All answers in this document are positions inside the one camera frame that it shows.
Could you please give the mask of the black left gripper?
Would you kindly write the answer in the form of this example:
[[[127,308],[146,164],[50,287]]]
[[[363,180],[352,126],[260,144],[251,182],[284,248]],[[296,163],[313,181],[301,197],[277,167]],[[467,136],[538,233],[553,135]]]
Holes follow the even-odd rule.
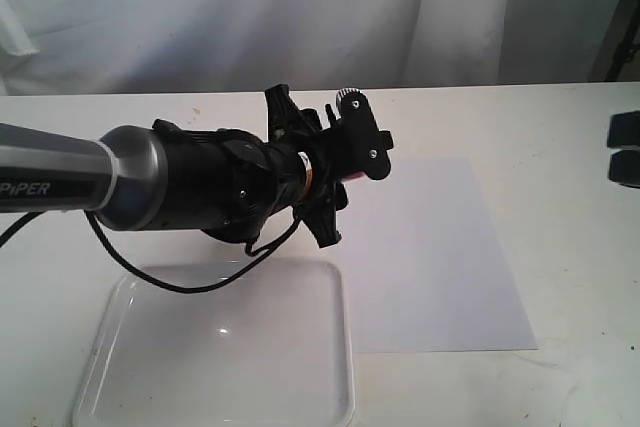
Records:
[[[283,155],[282,182],[287,202],[314,237],[319,248],[341,240],[337,213],[348,205],[342,180],[334,177],[316,110],[299,109],[287,84],[264,92],[267,105],[269,145]]]

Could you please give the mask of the left robot arm silver black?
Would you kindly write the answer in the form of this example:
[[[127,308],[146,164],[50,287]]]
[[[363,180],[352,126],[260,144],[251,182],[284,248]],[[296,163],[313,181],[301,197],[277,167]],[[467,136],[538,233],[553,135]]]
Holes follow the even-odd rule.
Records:
[[[320,246],[332,246],[347,200],[319,119],[284,84],[265,99],[266,139],[162,119],[96,141],[3,125],[1,209],[84,210],[114,231],[200,230],[233,244],[256,241],[272,215],[291,209]]]

